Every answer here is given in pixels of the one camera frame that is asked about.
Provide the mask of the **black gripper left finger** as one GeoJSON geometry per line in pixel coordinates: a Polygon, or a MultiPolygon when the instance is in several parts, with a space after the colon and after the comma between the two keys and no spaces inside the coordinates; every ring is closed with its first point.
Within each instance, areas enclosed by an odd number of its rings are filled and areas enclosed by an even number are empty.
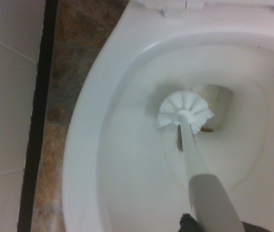
{"type": "Polygon", "coordinates": [[[185,213],[180,219],[179,232],[204,232],[204,230],[189,213],[185,213]]]}

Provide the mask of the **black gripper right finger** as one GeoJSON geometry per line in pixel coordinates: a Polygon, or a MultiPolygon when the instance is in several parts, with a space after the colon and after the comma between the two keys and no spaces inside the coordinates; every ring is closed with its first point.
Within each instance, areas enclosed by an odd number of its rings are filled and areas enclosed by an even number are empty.
{"type": "Polygon", "coordinates": [[[246,232],[271,232],[270,230],[261,226],[253,225],[247,222],[243,222],[243,226],[246,232]]]}

